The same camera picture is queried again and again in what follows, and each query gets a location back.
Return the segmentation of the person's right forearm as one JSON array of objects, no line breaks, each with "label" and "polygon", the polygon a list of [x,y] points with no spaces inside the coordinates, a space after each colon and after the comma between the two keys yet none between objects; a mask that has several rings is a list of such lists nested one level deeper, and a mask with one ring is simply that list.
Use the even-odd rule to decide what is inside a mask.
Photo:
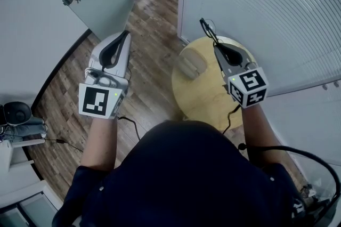
[{"label": "person's right forearm", "polygon": [[[279,141],[259,104],[242,108],[241,112],[246,146],[271,147],[279,145]],[[260,168],[282,161],[281,151],[277,150],[256,151],[247,148],[247,153],[249,161]]]}]

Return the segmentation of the beige glasses case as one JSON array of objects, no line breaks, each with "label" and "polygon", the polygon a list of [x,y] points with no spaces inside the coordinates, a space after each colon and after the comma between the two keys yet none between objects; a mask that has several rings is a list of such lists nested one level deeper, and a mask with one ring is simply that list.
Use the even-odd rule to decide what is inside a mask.
[{"label": "beige glasses case", "polygon": [[176,67],[188,79],[194,80],[207,69],[203,56],[192,48],[185,48],[176,60]]}]

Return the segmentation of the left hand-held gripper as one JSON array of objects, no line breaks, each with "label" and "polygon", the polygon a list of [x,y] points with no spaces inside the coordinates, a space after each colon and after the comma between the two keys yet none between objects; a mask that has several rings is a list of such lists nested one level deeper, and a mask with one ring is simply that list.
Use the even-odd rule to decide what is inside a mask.
[{"label": "left hand-held gripper", "polygon": [[124,30],[108,36],[93,49],[85,82],[79,84],[81,115],[114,119],[127,94],[125,77],[131,46],[130,32]]}]

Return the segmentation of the black eyeglasses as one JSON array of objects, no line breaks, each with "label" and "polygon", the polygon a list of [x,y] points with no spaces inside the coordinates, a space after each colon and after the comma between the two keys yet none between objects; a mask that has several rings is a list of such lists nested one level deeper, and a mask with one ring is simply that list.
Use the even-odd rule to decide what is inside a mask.
[{"label": "black eyeglasses", "polygon": [[213,32],[212,28],[205,21],[205,19],[201,18],[199,20],[199,22],[200,22],[200,25],[201,25],[204,33],[206,34],[206,36],[213,40],[213,43],[214,43],[215,46],[221,47],[221,43],[218,41],[218,38],[217,38],[216,34]]}]

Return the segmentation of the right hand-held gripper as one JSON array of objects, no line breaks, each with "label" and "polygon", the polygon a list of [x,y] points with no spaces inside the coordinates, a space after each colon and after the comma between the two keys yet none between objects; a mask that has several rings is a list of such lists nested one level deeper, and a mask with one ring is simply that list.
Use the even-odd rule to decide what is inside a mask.
[{"label": "right hand-held gripper", "polygon": [[261,67],[247,61],[245,50],[220,43],[214,46],[214,53],[223,72],[224,87],[235,102],[248,108],[265,100],[269,82]]}]

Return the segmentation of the black pack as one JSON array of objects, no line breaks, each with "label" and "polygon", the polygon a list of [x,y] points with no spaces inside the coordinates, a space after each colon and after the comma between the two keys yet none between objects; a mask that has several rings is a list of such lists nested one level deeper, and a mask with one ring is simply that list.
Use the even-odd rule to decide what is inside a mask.
[{"label": "black pack", "polygon": [[295,199],[291,213],[292,227],[328,227],[335,217],[340,195],[320,200],[317,197]]}]

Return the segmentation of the round wooden side table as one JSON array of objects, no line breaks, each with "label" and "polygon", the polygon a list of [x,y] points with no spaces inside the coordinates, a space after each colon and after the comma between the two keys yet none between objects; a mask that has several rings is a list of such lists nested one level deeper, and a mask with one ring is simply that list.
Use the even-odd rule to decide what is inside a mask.
[{"label": "round wooden side table", "polygon": [[225,82],[214,54],[213,41],[202,37],[185,48],[196,50],[207,62],[206,71],[194,80],[182,74],[176,63],[173,67],[173,94],[185,117],[208,123],[219,131],[242,125],[240,110],[228,117],[228,113],[234,110],[238,103],[233,101],[223,87]]}]

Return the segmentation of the black round device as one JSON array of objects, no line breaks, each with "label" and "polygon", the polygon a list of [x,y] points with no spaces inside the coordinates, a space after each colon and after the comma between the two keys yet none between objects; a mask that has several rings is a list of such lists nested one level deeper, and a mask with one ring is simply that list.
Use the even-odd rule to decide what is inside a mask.
[{"label": "black round device", "polygon": [[31,115],[31,108],[23,102],[15,101],[0,105],[0,126],[24,124]]}]

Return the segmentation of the black-framed window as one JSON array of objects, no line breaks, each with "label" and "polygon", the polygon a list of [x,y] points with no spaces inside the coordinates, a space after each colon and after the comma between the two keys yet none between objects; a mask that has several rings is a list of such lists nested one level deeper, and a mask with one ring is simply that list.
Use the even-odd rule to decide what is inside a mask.
[{"label": "black-framed window", "polygon": [[0,208],[0,227],[52,227],[57,209],[42,192]]}]

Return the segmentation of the person's left forearm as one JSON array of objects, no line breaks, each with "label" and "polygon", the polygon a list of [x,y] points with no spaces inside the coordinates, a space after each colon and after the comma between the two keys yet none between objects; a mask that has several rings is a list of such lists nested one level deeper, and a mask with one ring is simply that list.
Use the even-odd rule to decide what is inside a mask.
[{"label": "person's left forearm", "polygon": [[80,165],[98,171],[113,170],[117,153],[117,131],[117,118],[94,118]]}]

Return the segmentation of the person's dark shirt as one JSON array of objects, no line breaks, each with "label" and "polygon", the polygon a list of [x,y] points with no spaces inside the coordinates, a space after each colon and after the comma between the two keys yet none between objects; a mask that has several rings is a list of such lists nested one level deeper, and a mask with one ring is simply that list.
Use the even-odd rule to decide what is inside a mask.
[{"label": "person's dark shirt", "polygon": [[293,227],[304,211],[281,164],[258,168],[212,126],[167,121],[116,169],[78,167],[52,227]]}]

